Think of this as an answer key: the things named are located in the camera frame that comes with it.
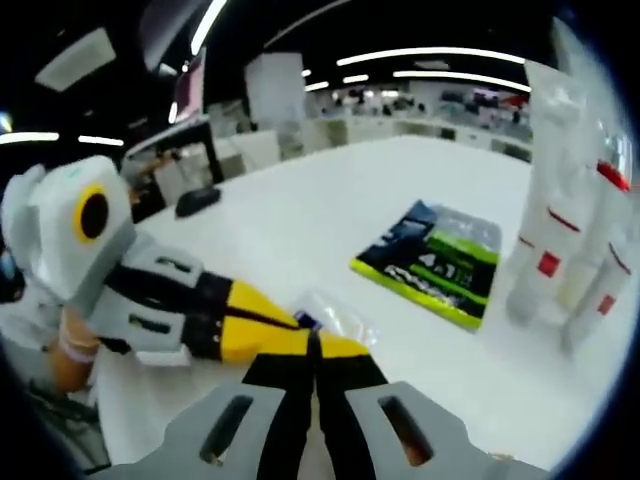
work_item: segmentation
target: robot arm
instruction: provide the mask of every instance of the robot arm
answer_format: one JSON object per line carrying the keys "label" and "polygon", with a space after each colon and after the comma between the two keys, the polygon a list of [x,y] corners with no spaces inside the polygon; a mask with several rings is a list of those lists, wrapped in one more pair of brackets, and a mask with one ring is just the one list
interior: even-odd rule
{"label": "robot arm", "polygon": [[2,202],[16,263],[71,306],[110,349],[151,365],[191,356],[248,362],[297,321],[240,282],[138,232],[124,183],[106,157],[14,177]]}

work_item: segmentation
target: computer monitor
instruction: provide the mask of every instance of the computer monitor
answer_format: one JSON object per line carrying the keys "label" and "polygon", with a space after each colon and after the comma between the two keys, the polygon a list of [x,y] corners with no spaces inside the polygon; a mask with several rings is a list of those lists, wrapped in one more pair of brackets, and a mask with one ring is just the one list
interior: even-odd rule
{"label": "computer monitor", "polygon": [[176,116],[174,123],[182,122],[194,115],[204,113],[204,71],[206,49],[193,58],[189,70],[176,82],[174,103]]}

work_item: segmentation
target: white table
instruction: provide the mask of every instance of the white table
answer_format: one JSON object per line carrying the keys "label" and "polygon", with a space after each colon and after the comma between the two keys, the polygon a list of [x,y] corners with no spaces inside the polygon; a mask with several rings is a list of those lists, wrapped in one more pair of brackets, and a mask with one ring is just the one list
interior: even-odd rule
{"label": "white table", "polygon": [[[521,330],[506,319],[510,279],[503,269],[485,324],[472,334],[348,267],[417,199],[498,223],[506,256],[529,172],[529,165],[500,154],[399,137],[235,179],[223,184],[220,204],[179,222],[164,211],[142,228],[167,245],[188,248],[217,273],[249,281],[282,306],[314,287],[349,303],[379,329],[373,354],[390,381],[406,380],[458,415],[485,451],[551,469],[583,434],[617,376],[637,283],[570,362],[556,347],[556,326]],[[102,352],[98,401],[113,463],[136,461],[155,449],[182,409],[244,371],[209,362],[190,370],[152,369]],[[328,460],[323,462],[310,470],[326,470]]]}

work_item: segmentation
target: yellow circle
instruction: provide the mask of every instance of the yellow circle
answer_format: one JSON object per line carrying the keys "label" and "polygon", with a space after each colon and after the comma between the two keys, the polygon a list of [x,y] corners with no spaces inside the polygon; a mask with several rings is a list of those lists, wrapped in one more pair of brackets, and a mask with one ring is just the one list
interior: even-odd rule
{"label": "yellow circle", "polygon": [[88,237],[82,228],[82,212],[87,201],[94,195],[103,195],[105,198],[107,196],[105,194],[104,187],[100,184],[94,183],[82,191],[73,209],[73,233],[75,233],[76,238],[80,243],[95,242],[99,238],[99,236],[96,238]]}

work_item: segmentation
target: black circle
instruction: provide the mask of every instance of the black circle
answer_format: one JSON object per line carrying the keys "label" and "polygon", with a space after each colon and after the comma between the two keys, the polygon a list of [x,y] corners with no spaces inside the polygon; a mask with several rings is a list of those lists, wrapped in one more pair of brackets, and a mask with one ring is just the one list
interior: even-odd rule
{"label": "black circle", "polygon": [[95,240],[107,226],[109,218],[109,204],[107,198],[101,193],[91,195],[84,206],[80,216],[80,228],[87,238]]}

